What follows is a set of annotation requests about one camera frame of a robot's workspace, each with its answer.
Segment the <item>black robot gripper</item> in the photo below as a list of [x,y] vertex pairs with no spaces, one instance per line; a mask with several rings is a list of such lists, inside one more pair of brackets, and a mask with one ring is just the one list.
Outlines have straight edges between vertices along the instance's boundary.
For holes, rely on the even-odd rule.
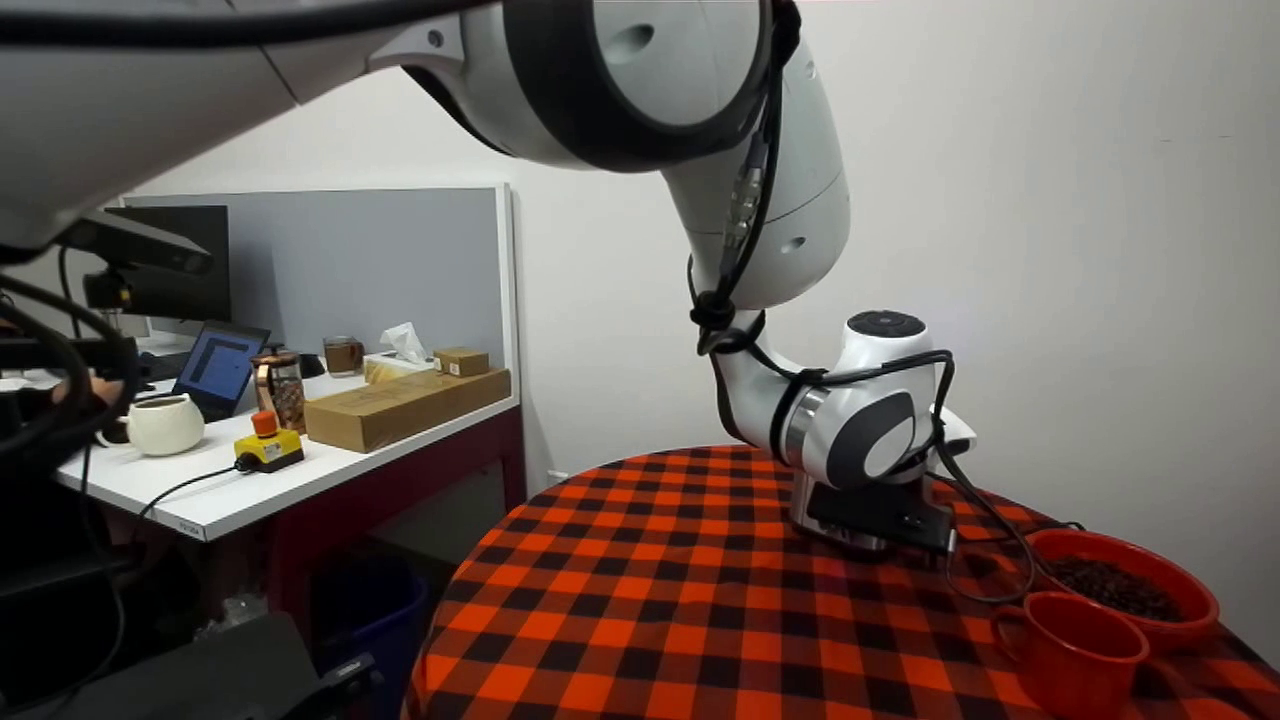
[[957,524],[919,483],[828,489],[811,483],[796,499],[796,524],[851,553],[916,548],[930,556],[957,553]]

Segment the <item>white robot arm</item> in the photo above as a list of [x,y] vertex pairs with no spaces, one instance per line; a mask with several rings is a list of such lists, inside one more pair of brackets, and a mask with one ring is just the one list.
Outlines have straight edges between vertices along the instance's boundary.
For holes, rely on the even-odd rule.
[[499,157],[657,171],[692,245],[722,420],[792,471],[792,522],[856,553],[957,548],[930,469],[963,428],[930,325],[856,313],[828,370],[763,349],[768,313],[850,239],[796,0],[6,0],[0,252],[26,264],[129,188],[379,68]]

